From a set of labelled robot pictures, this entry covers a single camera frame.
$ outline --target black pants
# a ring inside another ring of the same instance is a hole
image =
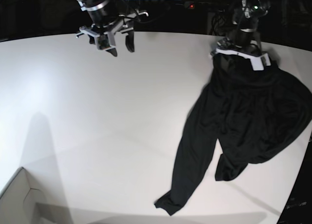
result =
[[[276,63],[253,71],[249,60],[216,55],[211,81],[186,120],[171,190],[155,206],[173,215],[186,204],[205,175],[217,139],[223,154],[215,179],[230,181],[248,163],[263,163],[282,151],[311,119],[311,92]]]

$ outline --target white table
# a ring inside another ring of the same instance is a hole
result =
[[[186,206],[169,217],[153,202],[171,185],[186,116],[213,69],[218,38],[117,36],[118,57],[88,38],[48,36],[0,43],[0,188],[18,166],[46,202],[75,224],[276,224],[311,133],[231,182],[216,182],[219,143]],[[264,44],[280,68],[312,90],[312,53]]]

